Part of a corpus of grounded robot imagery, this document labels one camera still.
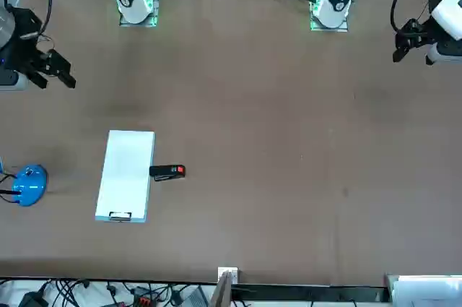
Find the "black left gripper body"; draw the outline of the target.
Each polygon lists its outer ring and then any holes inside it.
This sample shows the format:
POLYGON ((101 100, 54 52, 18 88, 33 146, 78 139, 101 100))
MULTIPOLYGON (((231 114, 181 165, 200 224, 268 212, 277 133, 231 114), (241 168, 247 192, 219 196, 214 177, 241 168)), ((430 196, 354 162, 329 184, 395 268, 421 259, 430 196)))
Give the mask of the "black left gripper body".
POLYGON ((438 42, 439 25, 434 19, 427 19, 424 22, 415 24, 415 33, 417 37, 414 39, 414 47, 420 48, 425 45, 432 45, 438 42))

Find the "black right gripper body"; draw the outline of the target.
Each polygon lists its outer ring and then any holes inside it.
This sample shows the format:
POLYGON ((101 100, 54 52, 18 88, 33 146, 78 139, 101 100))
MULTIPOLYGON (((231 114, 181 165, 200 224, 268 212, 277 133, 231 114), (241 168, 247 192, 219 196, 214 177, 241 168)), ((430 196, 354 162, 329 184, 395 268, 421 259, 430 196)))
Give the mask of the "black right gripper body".
POLYGON ((30 9, 1 7, 1 72, 48 72, 47 55, 37 48, 41 24, 30 9))

